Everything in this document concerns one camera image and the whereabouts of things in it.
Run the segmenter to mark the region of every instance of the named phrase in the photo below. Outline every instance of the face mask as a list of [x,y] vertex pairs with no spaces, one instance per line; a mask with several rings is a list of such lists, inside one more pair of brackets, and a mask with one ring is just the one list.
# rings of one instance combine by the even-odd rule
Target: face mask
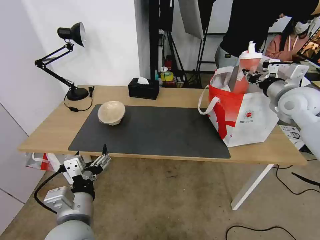
[[301,34],[305,30],[307,30],[309,26],[310,26],[310,23],[297,22],[296,26],[294,27],[294,33],[295,34]]

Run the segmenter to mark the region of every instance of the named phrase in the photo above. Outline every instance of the tissue box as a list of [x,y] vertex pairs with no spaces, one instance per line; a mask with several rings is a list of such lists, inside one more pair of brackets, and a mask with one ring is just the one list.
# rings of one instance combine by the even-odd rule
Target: tissue box
[[140,84],[137,78],[133,78],[128,85],[129,96],[156,100],[160,88],[159,81],[148,79],[148,82],[149,84]]

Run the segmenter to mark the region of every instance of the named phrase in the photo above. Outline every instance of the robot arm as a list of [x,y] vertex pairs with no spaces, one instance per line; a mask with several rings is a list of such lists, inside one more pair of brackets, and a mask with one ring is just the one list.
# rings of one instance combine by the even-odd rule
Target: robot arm
[[300,127],[301,138],[320,160],[320,92],[311,87],[300,87],[308,66],[281,63],[264,57],[256,74],[247,74],[270,98],[270,108],[279,119]]
[[90,227],[95,198],[94,181],[107,168],[110,156],[106,145],[102,156],[86,164],[81,155],[64,161],[60,166],[73,179],[72,188],[59,187],[48,191],[44,204],[57,212],[57,226],[50,231],[46,240],[94,240]]
[[301,138],[320,160],[320,92],[299,87],[284,93],[278,101],[279,115],[292,119],[299,127]]

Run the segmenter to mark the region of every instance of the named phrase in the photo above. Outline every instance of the black desk lamp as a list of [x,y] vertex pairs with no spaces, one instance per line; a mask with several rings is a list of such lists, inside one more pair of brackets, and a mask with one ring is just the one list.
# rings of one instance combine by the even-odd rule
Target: black desk lamp
[[[80,45],[82,47],[85,46],[86,32],[84,30],[84,26],[83,26],[82,22],[79,22],[79,23],[76,23],[75,25],[73,25],[71,28],[58,28],[58,35],[59,35],[59,37],[64,39],[66,44],[62,48],[59,48],[58,50],[54,51],[53,53],[50,53],[49,55],[47,55],[41,59],[36,60],[34,63],[38,68],[49,73],[51,76],[55,77],[60,82],[64,83],[65,85],[67,85],[69,87],[69,91],[66,95],[66,97],[69,100],[77,101],[77,100],[84,99],[89,95],[88,91],[85,88],[76,87],[74,85],[74,82],[72,82],[68,79],[65,79],[63,77],[60,77],[58,74],[54,73],[53,71],[51,71],[50,69],[48,69],[46,67],[49,63],[52,63],[53,61],[72,52],[74,44],[71,43],[71,40],[73,40],[75,43],[77,43],[78,45]],[[68,50],[67,52],[62,53],[60,56],[57,56],[57,57],[50,57],[53,54],[60,52],[61,50],[65,49],[65,48]]]

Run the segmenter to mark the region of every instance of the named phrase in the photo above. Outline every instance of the bag handle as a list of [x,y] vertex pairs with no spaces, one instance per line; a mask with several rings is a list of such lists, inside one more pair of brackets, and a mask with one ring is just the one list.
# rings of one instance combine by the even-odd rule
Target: bag handle
[[209,85],[207,85],[207,86],[203,89],[203,91],[202,91],[202,93],[201,93],[201,95],[200,95],[200,98],[199,98],[198,111],[199,111],[199,113],[200,113],[201,115],[206,115],[206,114],[208,114],[209,112],[211,112],[211,111],[213,110],[214,106],[216,105],[216,103],[217,103],[217,102],[220,102],[220,98],[214,97],[214,98],[211,100],[210,104],[208,105],[207,110],[206,110],[205,112],[202,112],[202,111],[201,111],[200,105],[201,105],[201,102],[202,102],[203,94],[204,94],[204,91],[206,90],[206,88],[208,88],[208,87],[209,87]]
[[35,157],[34,157],[34,154],[35,154],[35,153],[32,153],[32,159],[33,159],[34,161],[37,161],[37,162],[47,162],[47,163],[49,163],[49,161],[46,160],[46,159],[43,159],[43,158],[35,158]]

